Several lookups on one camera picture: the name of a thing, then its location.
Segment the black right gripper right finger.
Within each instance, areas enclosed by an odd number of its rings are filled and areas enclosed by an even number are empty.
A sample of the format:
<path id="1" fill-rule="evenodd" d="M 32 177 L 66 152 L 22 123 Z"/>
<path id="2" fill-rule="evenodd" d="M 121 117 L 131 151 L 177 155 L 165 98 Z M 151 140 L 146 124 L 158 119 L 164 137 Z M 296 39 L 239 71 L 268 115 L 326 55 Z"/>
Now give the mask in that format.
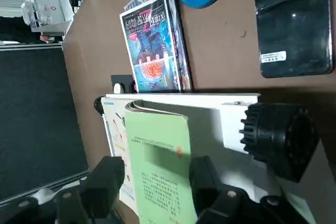
<path id="1" fill-rule="evenodd" d="M 312 223 L 284 193 L 263 196 L 255 202 L 247 192 L 221 180 L 230 170 L 243 166 L 244 157 L 225 155 L 216 162 L 211 157 L 195 157 L 190 163 L 189 180 L 197 223 Z"/>

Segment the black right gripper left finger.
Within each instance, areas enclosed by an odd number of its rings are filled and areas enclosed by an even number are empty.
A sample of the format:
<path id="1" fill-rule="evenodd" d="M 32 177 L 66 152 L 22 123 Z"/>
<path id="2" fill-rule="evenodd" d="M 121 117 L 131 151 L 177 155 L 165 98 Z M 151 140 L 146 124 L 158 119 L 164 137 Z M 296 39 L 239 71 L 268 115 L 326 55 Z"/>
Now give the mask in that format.
<path id="1" fill-rule="evenodd" d="M 44 187 L 1 206 L 1 223 L 122 223 L 112 208 L 124 178 L 122 158 L 105 156 L 58 191 Z"/>

